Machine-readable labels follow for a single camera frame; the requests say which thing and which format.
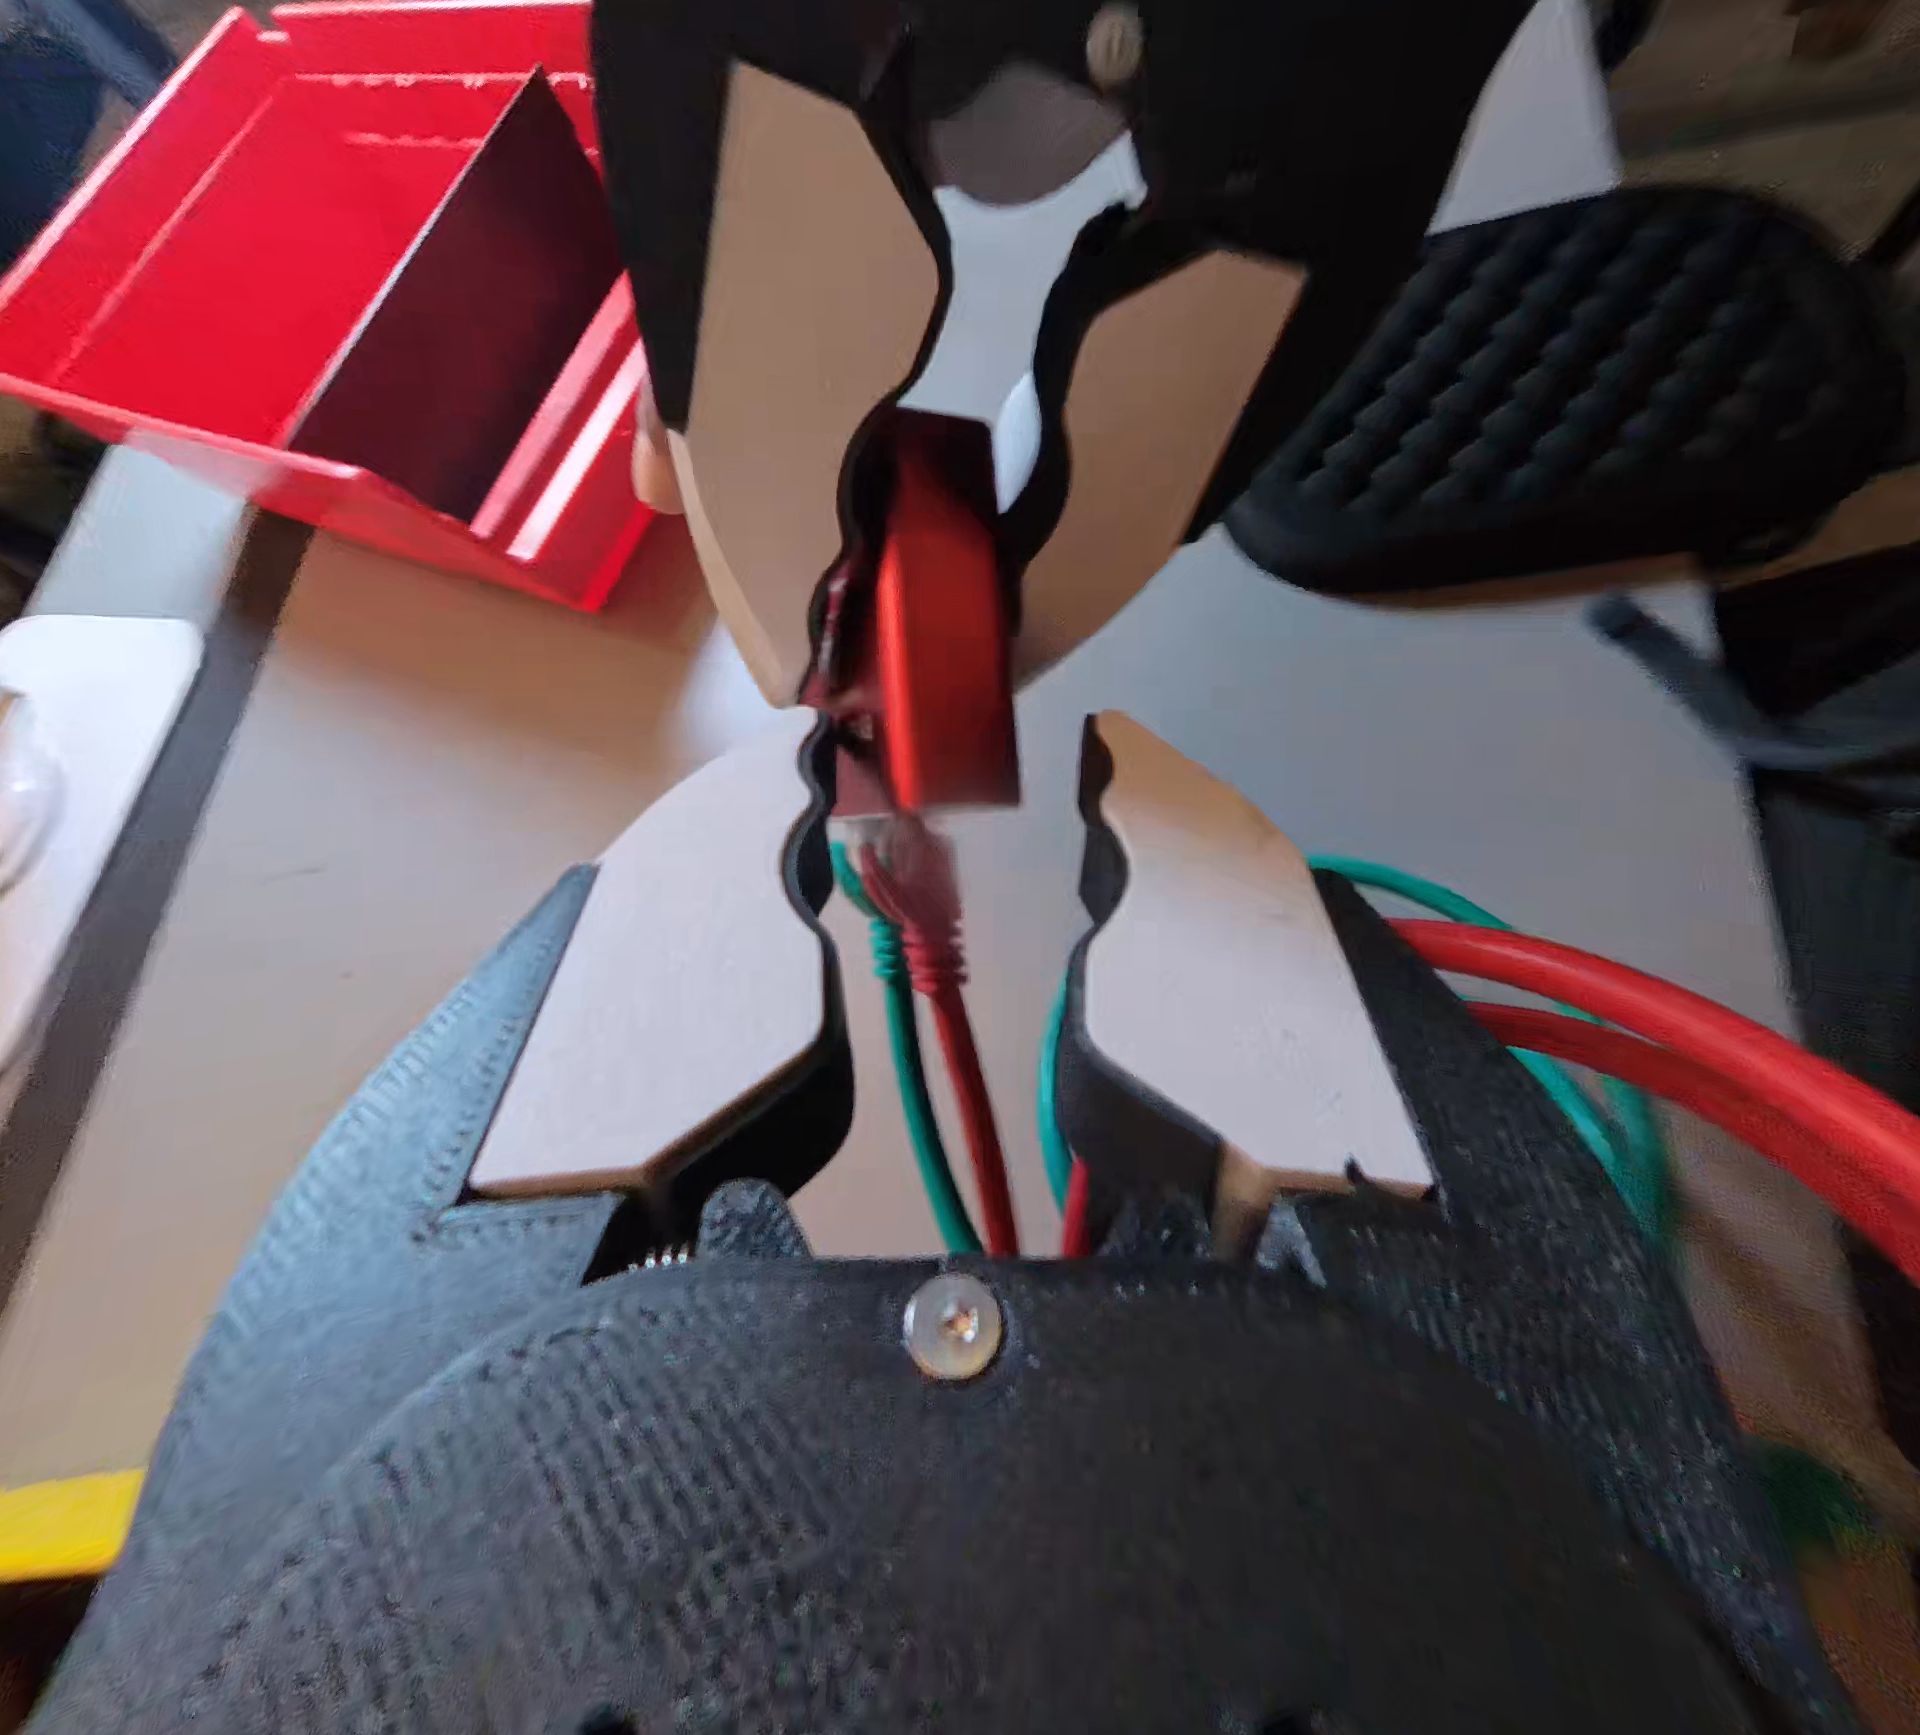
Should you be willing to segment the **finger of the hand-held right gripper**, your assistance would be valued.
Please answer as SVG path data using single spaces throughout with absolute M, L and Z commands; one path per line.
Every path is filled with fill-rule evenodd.
M 690 401 L 666 447 L 716 613 L 776 709 L 813 671 L 853 443 L 906 389 L 943 291 L 861 117 L 733 65 Z
M 999 451 L 1030 453 L 1001 513 L 1022 689 L 1114 621 L 1186 543 L 1308 287 L 1295 261 L 1213 249 L 1123 295 L 1078 337 L 1064 393 L 1033 367 Z

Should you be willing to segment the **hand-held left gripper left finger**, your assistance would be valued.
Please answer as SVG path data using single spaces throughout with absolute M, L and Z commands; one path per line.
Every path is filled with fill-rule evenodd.
M 853 1131 L 822 907 L 835 745 L 779 715 L 666 789 L 593 867 L 477 1157 L 477 1197 L 616 1193 L 663 1239 L 737 1177 L 794 1197 Z

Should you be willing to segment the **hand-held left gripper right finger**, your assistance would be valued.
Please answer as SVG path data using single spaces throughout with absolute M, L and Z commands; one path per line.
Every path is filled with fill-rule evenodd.
M 1118 709 L 1078 751 L 1088 929 L 1054 1113 L 1088 1199 L 1185 1195 L 1225 1253 L 1275 1201 L 1436 1191 L 1308 857 L 1238 787 Z

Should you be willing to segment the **red ethernet splitter box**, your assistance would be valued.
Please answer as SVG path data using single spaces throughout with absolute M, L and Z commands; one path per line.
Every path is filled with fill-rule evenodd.
M 836 505 L 844 541 L 814 595 L 801 685 L 826 717 L 833 815 L 1017 805 L 1013 599 L 988 427 L 878 407 Z

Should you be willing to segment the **red plastic bin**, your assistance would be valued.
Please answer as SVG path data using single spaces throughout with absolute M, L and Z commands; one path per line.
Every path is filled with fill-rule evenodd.
M 473 523 L 287 445 L 533 67 L 602 173 L 591 0 L 231 11 L 5 279 L 5 391 L 256 507 L 576 611 L 654 513 L 627 263 Z

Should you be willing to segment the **yellow plastic bin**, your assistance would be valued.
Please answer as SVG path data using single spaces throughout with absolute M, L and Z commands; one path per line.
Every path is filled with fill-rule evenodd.
M 103 1574 L 127 1544 L 144 1480 L 133 1466 L 3 1486 L 3 1586 Z

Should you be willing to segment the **black bin divider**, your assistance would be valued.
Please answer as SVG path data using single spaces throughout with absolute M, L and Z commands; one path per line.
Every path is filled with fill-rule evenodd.
M 313 385 L 289 449 L 473 523 L 622 267 L 604 177 L 533 67 Z

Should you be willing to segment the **black mesh pad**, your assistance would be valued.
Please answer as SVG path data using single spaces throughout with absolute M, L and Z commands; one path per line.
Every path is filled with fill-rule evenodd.
M 1742 563 L 1893 469 L 1913 403 L 1871 263 L 1751 191 L 1635 185 L 1431 237 L 1225 525 L 1322 595 Z

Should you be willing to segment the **white plastic tray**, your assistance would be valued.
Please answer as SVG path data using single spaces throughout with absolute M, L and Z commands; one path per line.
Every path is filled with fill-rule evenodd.
M 172 617 L 28 615 L 3 635 L 3 1063 L 37 1035 L 204 661 Z

